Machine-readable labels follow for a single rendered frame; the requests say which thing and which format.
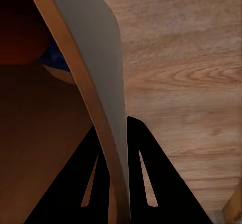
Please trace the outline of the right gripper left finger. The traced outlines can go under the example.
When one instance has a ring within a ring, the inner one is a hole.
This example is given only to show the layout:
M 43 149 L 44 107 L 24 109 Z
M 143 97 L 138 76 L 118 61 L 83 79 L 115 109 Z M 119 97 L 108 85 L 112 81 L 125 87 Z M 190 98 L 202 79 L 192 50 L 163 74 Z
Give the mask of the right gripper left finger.
M 97 165 L 89 204 L 81 203 Z M 94 125 L 24 224 L 108 224 L 110 174 Z

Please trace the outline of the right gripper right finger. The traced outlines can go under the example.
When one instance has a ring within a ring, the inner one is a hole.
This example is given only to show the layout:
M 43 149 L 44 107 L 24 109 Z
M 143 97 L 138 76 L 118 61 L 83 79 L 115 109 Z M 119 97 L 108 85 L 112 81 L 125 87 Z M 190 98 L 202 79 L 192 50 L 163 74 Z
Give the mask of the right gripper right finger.
M 127 116 L 131 224 L 213 224 L 147 126 Z M 147 204 L 141 152 L 158 207 Z

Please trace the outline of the trash can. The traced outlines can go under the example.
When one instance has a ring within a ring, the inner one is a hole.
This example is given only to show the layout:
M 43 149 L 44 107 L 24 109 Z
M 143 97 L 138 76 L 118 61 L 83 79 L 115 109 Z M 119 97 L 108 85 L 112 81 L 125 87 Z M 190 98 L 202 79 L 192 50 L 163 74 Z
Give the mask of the trash can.
M 110 174 L 108 224 L 131 224 L 117 18 L 105 0 L 34 1 L 70 71 L 0 64 L 0 224 L 24 224 L 93 125 Z

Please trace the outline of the can of soda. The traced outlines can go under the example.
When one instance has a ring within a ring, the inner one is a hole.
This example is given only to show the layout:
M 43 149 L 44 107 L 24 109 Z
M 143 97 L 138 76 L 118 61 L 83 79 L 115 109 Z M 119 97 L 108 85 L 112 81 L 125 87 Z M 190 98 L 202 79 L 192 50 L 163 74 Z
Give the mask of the can of soda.
M 48 49 L 50 35 L 34 0 L 0 0 L 0 64 L 31 64 Z
M 34 60 L 34 62 L 32 62 L 31 64 L 38 64 L 62 71 L 70 71 L 53 35 L 50 35 L 46 47 L 48 47 L 48 49 L 45 50 L 42 56 L 39 57 L 37 60 Z

